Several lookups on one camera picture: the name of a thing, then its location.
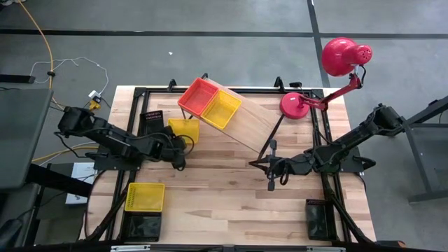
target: cable connector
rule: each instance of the cable connector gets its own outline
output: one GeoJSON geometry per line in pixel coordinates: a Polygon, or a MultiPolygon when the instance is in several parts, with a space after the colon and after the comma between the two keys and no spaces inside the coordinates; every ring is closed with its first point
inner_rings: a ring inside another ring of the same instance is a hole
{"type": "Polygon", "coordinates": [[[90,106],[89,106],[90,111],[101,108],[100,103],[101,103],[102,99],[101,99],[101,95],[97,91],[95,91],[95,90],[91,91],[91,93],[89,94],[89,98],[92,99],[92,101],[90,101],[90,106]]]}

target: concrete floor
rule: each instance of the concrete floor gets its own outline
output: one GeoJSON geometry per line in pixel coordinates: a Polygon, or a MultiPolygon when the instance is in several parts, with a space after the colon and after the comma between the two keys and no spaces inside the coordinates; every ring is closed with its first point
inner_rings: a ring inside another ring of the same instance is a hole
{"type": "MultiPolygon", "coordinates": [[[[448,33],[445,0],[314,0],[314,5],[322,33],[448,33]]],[[[28,0],[27,7],[44,29],[313,32],[307,0],[28,0]]],[[[0,12],[0,28],[33,26],[15,4],[0,12]]],[[[48,36],[48,40],[56,59],[85,56],[107,68],[110,83],[104,97],[110,102],[117,85],[167,85],[171,78],[187,85],[204,72],[225,85],[271,86],[275,77],[282,76],[286,82],[323,87],[312,37],[48,36]]],[[[321,40],[323,45],[328,41],[321,40]]],[[[374,57],[366,65],[364,88],[345,96],[352,127],[380,102],[407,118],[447,95],[446,39],[390,36],[357,42],[370,44],[374,57]]],[[[29,74],[34,62],[46,60],[40,36],[0,35],[1,73],[29,74]]],[[[34,75],[43,80],[48,66],[35,70],[34,75]]],[[[346,78],[329,80],[332,88],[347,84],[346,78]]],[[[82,106],[87,94],[101,89],[105,81],[104,72],[95,65],[80,61],[76,67],[67,62],[57,70],[55,97],[62,104],[82,106]]],[[[106,118],[108,114],[107,108],[98,112],[106,118]]],[[[49,111],[36,157],[62,149],[53,136],[60,117],[59,111],[49,111]]],[[[448,115],[442,121],[447,122],[448,115]]],[[[68,140],[70,144],[85,141],[68,140]]],[[[378,136],[360,149],[363,156],[377,161],[365,176],[377,238],[447,251],[448,199],[407,203],[407,197],[422,193],[424,187],[405,135],[378,136]]],[[[75,161],[71,155],[57,159],[75,161]]],[[[73,229],[77,235],[79,226],[73,229]]]]}

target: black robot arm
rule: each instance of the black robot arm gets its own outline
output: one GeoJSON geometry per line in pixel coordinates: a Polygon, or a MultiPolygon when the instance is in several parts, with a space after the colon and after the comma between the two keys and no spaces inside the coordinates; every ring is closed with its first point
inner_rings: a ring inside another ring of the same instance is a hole
{"type": "Polygon", "coordinates": [[[108,165],[118,165],[117,169],[120,164],[140,167],[144,160],[171,162],[178,170],[183,170],[186,165],[183,154],[186,143],[170,126],[146,136],[134,136],[87,109],[66,107],[57,127],[60,132],[56,134],[87,137],[107,148],[107,153],[90,154],[90,157],[108,165]]]}
{"type": "MultiPolygon", "coordinates": [[[[275,155],[277,143],[272,140],[271,154],[249,164],[265,172],[269,179],[268,190],[274,190],[274,179],[277,178],[280,178],[281,185],[286,185],[289,175],[307,175],[311,170],[335,173],[340,170],[340,164],[346,160],[350,150],[374,135],[393,136],[395,132],[403,130],[403,120],[404,118],[400,117],[393,108],[380,104],[359,126],[335,141],[328,142],[327,145],[314,145],[313,148],[291,158],[277,157],[275,155]]],[[[375,161],[364,157],[357,157],[356,161],[364,167],[375,165],[375,161]]]]}

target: wooden table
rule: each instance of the wooden table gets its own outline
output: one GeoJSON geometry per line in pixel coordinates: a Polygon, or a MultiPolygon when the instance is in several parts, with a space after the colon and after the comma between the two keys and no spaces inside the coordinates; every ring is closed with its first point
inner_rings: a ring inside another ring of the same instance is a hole
{"type": "MultiPolygon", "coordinates": [[[[127,128],[134,86],[118,86],[109,122],[127,128]]],[[[324,89],[325,95],[335,89],[324,89]]],[[[280,94],[245,94],[250,100],[280,114],[280,94]]],[[[148,111],[163,110],[168,118],[181,118],[177,105],[180,94],[151,94],[148,111]]],[[[334,139],[350,130],[344,99],[331,102],[328,109],[334,139]]],[[[134,124],[137,133],[138,114],[134,124]]],[[[292,157],[312,147],[312,120],[283,120],[275,137],[278,156],[292,157]]],[[[229,136],[201,122],[199,142],[187,157],[184,171],[171,164],[145,162],[136,182],[160,182],[166,185],[161,244],[256,244],[256,245],[328,245],[310,241],[305,222],[305,200],[323,199],[318,174],[290,176],[285,186],[279,183],[267,191],[262,171],[248,166],[257,153],[229,136]]],[[[96,183],[88,207],[88,234],[101,222],[111,207],[117,172],[107,171],[96,183]]],[[[341,174],[346,209],[358,226],[375,240],[363,183],[353,174],[341,174]]],[[[115,222],[118,234],[123,210],[115,222]]],[[[339,237],[342,236],[337,216],[339,237]]]]}

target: white paper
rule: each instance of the white paper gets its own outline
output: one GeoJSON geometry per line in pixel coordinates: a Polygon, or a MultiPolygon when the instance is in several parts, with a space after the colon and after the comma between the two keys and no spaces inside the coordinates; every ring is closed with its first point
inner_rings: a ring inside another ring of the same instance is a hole
{"type": "MultiPolygon", "coordinates": [[[[74,163],[73,171],[71,172],[72,178],[77,178],[80,181],[84,181],[86,183],[92,184],[94,180],[95,170],[93,169],[93,162],[82,162],[82,163],[74,163]]],[[[86,197],[81,197],[78,195],[73,195],[71,193],[67,194],[67,198],[65,199],[65,204],[85,204],[87,203],[86,197]]]]}

